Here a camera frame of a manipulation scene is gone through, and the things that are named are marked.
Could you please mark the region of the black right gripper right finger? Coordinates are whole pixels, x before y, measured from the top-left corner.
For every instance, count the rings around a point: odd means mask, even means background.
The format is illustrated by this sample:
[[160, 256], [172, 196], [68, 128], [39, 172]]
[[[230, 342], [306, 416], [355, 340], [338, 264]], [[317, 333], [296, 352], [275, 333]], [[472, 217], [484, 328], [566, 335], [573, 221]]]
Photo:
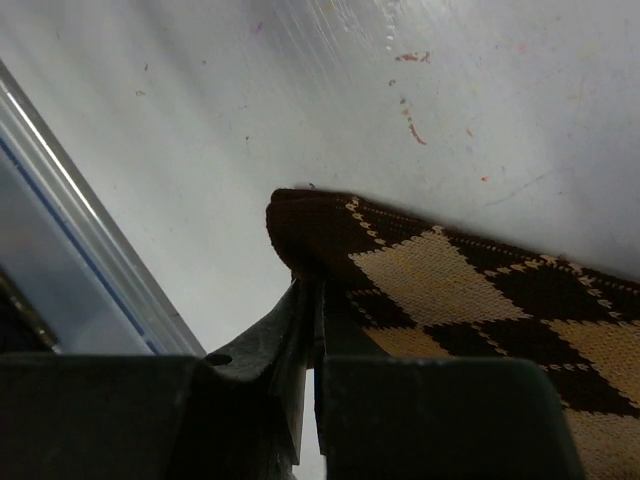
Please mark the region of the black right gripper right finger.
[[396, 358], [315, 294], [315, 412], [331, 479], [581, 479], [548, 377], [519, 359]]

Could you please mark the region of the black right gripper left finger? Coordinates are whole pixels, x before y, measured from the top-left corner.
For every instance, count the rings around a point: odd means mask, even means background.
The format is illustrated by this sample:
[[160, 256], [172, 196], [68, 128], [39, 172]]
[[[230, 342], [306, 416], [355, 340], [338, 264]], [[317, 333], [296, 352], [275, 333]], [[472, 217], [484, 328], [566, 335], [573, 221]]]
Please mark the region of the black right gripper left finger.
[[5, 354], [5, 479], [288, 479], [300, 461], [306, 289], [205, 357]]

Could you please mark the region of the brown tan argyle sock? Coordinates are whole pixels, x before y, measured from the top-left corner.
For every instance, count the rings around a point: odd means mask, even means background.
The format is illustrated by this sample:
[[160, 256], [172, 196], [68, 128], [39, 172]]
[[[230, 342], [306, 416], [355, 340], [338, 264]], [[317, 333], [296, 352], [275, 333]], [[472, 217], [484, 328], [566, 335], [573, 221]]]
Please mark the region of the brown tan argyle sock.
[[590, 479], [639, 475], [639, 287], [347, 193], [279, 189], [271, 243], [400, 357], [520, 357], [554, 384]]

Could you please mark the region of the aluminium table frame rail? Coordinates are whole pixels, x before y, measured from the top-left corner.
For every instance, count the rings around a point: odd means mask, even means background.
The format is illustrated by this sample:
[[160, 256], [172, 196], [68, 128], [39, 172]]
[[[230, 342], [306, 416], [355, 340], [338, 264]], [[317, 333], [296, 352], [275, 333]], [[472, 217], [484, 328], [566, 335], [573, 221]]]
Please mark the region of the aluminium table frame rail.
[[56, 353], [205, 353], [7, 67], [1, 288]]

